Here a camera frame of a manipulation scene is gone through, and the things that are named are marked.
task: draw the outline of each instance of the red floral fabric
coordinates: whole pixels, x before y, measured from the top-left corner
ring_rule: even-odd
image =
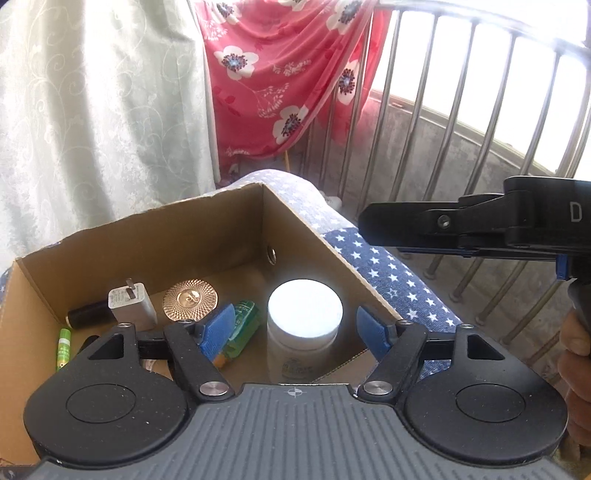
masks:
[[[362,33],[377,0],[202,0],[220,163],[293,145],[339,85],[334,138],[344,137]],[[374,15],[366,78],[377,68],[389,14]],[[369,87],[364,88],[363,101]]]

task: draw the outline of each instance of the green lip balm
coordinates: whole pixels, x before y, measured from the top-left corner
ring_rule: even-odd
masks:
[[[70,338],[72,334],[67,328],[60,330],[60,339],[57,341],[57,368],[58,371],[70,361]]]

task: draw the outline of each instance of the window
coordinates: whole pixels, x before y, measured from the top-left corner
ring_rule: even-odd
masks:
[[[586,0],[456,0],[466,5],[515,18],[550,38],[560,37],[581,45],[587,28]],[[382,91],[396,16],[390,23],[386,47],[372,88]],[[414,101],[423,67],[433,16],[406,12],[402,18],[394,65],[391,95]],[[423,105],[449,115],[470,23],[440,17]],[[478,25],[460,105],[458,121],[480,132],[488,126],[495,103],[510,36],[491,25]],[[495,140],[524,154],[531,141],[554,64],[554,52],[534,41],[518,38],[509,72]],[[579,111],[585,68],[573,57],[563,56],[558,65],[554,92],[544,132],[535,155],[537,163],[555,171],[566,149]],[[591,148],[583,154],[577,178],[591,180]]]

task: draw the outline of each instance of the white curtain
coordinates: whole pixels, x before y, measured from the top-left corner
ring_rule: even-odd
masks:
[[[187,0],[9,0],[0,272],[79,229],[213,190],[212,111]]]

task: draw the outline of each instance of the triangular cutout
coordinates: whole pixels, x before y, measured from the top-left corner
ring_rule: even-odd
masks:
[[[123,335],[116,333],[103,346],[101,346],[95,353],[93,353],[89,360],[114,360],[123,358]]]
[[[497,352],[478,335],[468,336],[468,358],[472,360],[504,360],[505,357]]]

